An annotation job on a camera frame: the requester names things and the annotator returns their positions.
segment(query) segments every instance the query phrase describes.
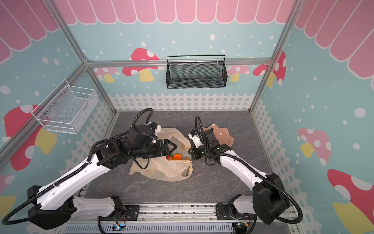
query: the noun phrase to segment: wire basket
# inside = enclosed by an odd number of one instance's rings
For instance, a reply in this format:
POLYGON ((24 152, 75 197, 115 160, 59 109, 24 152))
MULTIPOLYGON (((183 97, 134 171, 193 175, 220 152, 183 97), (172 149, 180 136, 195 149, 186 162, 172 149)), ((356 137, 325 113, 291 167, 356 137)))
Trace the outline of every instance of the wire basket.
POLYGON ((96 90, 67 84, 40 108, 51 94, 32 111, 47 131, 78 134, 99 102, 96 90))
POLYGON ((166 60, 168 89, 226 87, 225 55, 178 55, 166 60))

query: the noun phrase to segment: wall mural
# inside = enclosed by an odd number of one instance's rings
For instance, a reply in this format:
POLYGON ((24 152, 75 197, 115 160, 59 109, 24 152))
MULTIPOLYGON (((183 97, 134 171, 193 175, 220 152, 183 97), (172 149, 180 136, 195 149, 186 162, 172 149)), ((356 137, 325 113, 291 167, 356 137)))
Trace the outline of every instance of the wall mural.
POLYGON ((89 60, 225 54, 270 58, 294 0, 56 0, 89 60))
MULTIPOLYGON (((87 74, 79 78, 75 85, 95 88, 87 74)), ((32 109, 32 106, 21 106, 11 110, 5 118, 7 134, 16 129, 16 126, 11 124, 30 116, 27 111, 32 109)), ((110 108, 99 95, 99 103, 79 134, 49 132, 39 126, 0 171, 0 218, 27 200, 29 187, 46 185, 82 162, 88 156, 93 143, 103 138, 112 117, 110 108)), ((27 216, 26 208, 14 215, 11 220, 27 216)), ((0 225, 0 233, 53 232, 54 229, 43 230, 30 222, 0 225)))
POLYGON ((308 0, 284 48, 285 80, 254 109, 305 234, 374 232, 373 11, 372 1, 308 0))
MULTIPOLYGON (((138 48, 139 54, 156 57, 138 48)), ((144 56, 132 57, 134 60, 144 56)), ((168 89, 165 67, 95 68, 94 72, 117 110, 248 110, 267 65, 226 66, 225 88, 168 89), (251 74, 257 67, 261 75, 251 74)))

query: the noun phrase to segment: plastic bag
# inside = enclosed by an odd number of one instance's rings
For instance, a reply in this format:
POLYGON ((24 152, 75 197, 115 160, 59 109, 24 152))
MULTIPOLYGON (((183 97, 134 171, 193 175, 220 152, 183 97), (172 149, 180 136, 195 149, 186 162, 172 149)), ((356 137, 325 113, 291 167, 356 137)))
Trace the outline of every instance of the plastic bag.
MULTIPOLYGON (((157 136, 159 139, 169 139, 176 144, 177 148, 173 153, 181 154, 183 160, 168 161, 166 156, 151 158, 146 169, 141 169, 133 162, 129 174, 140 172, 148 178, 170 182, 189 178, 192 174, 192 162, 190 155, 187 153, 187 150, 191 148, 190 141, 175 128, 161 128, 157 136)), ((139 158, 137 161, 142 167, 145 167, 148 160, 139 158)))

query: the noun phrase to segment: mushroom illustration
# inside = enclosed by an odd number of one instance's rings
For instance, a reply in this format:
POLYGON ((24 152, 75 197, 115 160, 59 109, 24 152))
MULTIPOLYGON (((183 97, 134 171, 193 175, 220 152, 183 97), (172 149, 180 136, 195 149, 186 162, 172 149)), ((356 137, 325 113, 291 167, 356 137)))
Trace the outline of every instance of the mushroom illustration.
MULTIPOLYGON (((4 116, 5 132, 7 136, 3 138, 3 141, 7 141, 22 127, 31 117, 31 111, 36 107, 37 105, 16 107, 4 116)), ((57 135, 55 133, 46 131, 41 125, 38 126, 10 158, 13 169, 20 171, 30 164, 35 146, 38 146, 44 154, 49 154, 56 142, 57 135)))
POLYGON ((317 131, 307 128, 299 128, 298 134, 300 137, 297 139, 303 139, 306 141, 305 144, 300 146, 304 156, 310 158, 313 152, 317 153, 319 162, 325 166, 331 156, 331 143, 330 138, 324 131, 317 131))
POLYGON ((107 83, 113 83, 115 81, 111 74, 120 74, 115 67, 96 67, 93 71, 95 72, 99 80, 103 80, 102 78, 104 77, 104 81, 107 83))
MULTIPOLYGON (((137 48, 132 53, 129 60, 160 60, 154 53, 144 48, 137 48)), ((139 72, 140 81, 148 82, 153 81, 154 77, 150 69, 164 70, 165 67, 124 67, 122 73, 126 76, 132 76, 139 72)))
MULTIPOLYGON (((256 69, 253 71, 253 75, 259 76, 259 75, 264 74, 265 73, 264 70, 266 70, 265 66, 266 65, 262 64, 256 67, 256 69)), ((285 75, 286 75, 286 54, 282 51, 281 56, 279 57, 279 60, 277 64, 275 65, 275 68, 273 72, 271 73, 269 80, 267 81, 267 86, 269 88, 273 87, 273 81, 275 77, 277 77, 278 84, 279 86, 281 86, 283 84, 285 75)))
POLYGON ((344 227, 352 234, 374 230, 374 186, 334 169, 327 171, 327 178, 343 199, 349 201, 332 204, 344 227))
POLYGON ((228 67, 227 74, 231 75, 231 78, 229 81, 231 82, 237 82, 239 80, 239 74, 249 74, 251 71, 249 70, 248 65, 232 65, 228 67))

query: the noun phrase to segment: gray countertop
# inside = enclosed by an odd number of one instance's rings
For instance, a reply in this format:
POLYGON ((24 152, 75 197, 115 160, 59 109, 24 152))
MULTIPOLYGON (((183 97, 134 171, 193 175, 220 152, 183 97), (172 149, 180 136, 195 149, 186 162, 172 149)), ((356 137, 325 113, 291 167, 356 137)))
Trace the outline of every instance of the gray countertop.
MULTIPOLYGON (((120 112, 112 136, 126 131, 138 112, 120 112)), ((148 113, 137 124, 144 124, 148 113)), ((265 154, 248 111, 159 111, 151 121, 173 127, 187 137, 199 115, 203 127, 217 124, 234 137, 233 150, 257 169, 270 173, 265 154)), ((251 195, 249 188, 230 170, 218 164, 208 166, 204 158, 192 161, 190 178, 178 182, 149 179, 140 173, 129 175, 132 161, 96 178, 90 183, 86 198, 117 195, 123 203, 227 202, 236 194, 251 195)))

